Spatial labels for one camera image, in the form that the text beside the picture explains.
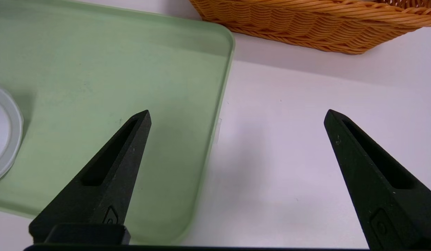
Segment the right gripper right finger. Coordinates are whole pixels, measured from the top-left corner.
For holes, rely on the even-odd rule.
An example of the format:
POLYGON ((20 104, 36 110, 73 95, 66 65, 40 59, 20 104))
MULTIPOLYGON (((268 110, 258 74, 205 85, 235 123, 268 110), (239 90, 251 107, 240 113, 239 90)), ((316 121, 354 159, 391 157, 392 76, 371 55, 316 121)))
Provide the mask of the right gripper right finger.
POLYGON ((431 250, 431 190, 349 117, 324 127, 372 250, 431 250))

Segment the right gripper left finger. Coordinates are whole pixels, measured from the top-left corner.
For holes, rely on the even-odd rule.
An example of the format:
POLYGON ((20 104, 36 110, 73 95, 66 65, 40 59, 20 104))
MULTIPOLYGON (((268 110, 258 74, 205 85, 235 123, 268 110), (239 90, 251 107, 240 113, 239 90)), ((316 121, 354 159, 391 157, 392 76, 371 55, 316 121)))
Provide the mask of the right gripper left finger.
POLYGON ((131 116, 29 225, 34 244, 128 244, 124 226, 150 133, 131 116))

